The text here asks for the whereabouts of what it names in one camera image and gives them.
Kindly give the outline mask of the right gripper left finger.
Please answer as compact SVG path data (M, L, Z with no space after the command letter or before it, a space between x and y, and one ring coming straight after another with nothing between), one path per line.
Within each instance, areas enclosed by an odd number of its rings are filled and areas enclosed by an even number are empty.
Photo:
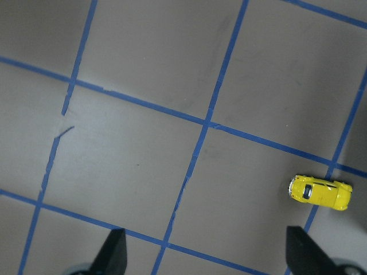
M110 231L103 246L91 264L88 274L125 274L127 269L127 245L125 229Z

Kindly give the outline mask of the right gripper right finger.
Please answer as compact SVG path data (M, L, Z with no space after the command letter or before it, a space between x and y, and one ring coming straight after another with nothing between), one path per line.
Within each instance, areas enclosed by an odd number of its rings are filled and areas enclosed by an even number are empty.
M286 263L292 274L366 274L356 264L337 264L300 226L287 226Z

